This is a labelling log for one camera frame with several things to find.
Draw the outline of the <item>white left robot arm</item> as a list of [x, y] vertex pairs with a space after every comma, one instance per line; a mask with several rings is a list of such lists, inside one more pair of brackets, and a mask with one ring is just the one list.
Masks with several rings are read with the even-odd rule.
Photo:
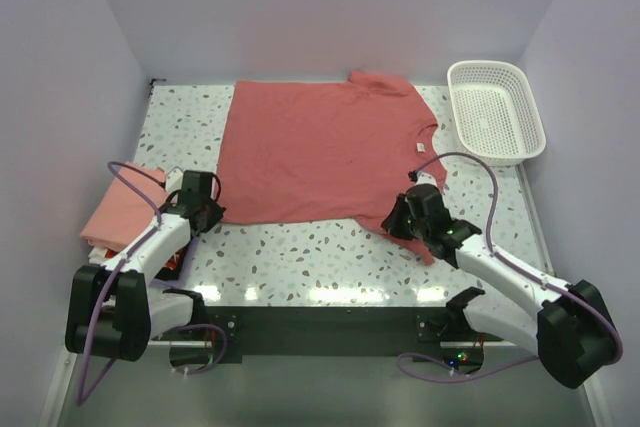
[[136, 361], [150, 339], [168, 331], [185, 339], [205, 332], [201, 294], [152, 282], [173, 254], [222, 220], [220, 189], [216, 174], [185, 171], [180, 188], [123, 252], [76, 271], [64, 336], [69, 352]]

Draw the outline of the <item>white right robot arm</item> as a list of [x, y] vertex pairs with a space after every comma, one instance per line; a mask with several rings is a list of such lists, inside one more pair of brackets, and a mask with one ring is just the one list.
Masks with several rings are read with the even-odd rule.
[[433, 257], [475, 276], [520, 309], [515, 319], [502, 320], [481, 306], [482, 287], [468, 288], [447, 304], [445, 326], [452, 337], [466, 340], [478, 332], [506, 340], [532, 353], [568, 388], [620, 360], [621, 338], [593, 284], [567, 283], [517, 264], [479, 227], [453, 218], [435, 186], [419, 184], [398, 195], [382, 227], [397, 240], [422, 243]]

